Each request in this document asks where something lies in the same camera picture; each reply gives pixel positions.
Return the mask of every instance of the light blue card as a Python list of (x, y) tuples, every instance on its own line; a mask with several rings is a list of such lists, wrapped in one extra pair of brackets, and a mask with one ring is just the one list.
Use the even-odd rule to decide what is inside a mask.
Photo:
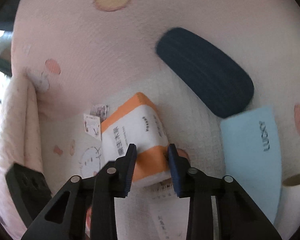
[(281, 152), (272, 108), (265, 106), (220, 124), (226, 174), (234, 177), (271, 223), (281, 190)]

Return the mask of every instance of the rolled blanket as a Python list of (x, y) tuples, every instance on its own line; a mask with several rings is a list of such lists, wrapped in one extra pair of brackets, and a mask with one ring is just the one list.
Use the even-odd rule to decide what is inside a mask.
[(10, 196), (5, 174), (13, 163), (42, 172), (40, 129), (36, 94), (23, 75), (14, 76), (2, 101), (0, 117), (0, 212), (14, 239), (26, 226)]

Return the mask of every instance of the black oblong object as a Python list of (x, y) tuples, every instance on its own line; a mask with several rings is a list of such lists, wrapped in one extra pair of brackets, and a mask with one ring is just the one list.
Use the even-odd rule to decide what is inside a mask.
[(156, 52), (216, 116), (242, 112), (253, 97), (249, 75), (220, 49), (186, 29), (165, 33)]

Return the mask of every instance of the spiral notebook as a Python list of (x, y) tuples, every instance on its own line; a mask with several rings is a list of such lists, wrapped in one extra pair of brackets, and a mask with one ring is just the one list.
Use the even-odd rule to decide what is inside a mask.
[(160, 240), (185, 240), (189, 198), (178, 198), (172, 185), (167, 184), (151, 188), (147, 200)]

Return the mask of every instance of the orange stripe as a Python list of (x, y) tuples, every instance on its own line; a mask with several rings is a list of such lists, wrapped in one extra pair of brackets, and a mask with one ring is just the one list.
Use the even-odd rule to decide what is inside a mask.
[(124, 117), (133, 109), (141, 105), (150, 106), (158, 114), (157, 108), (155, 107), (154, 103), (152, 103), (150, 99), (146, 97), (146, 95), (144, 95), (141, 92), (138, 92), (127, 102), (125, 102), (122, 106), (119, 106), (119, 108), (111, 116), (109, 116), (102, 122), (101, 132), (107, 130), (110, 125), (114, 124), (120, 118)]
[(132, 181), (138, 181), (159, 172), (168, 171), (169, 166), (165, 155), (167, 146), (154, 146), (137, 155)]

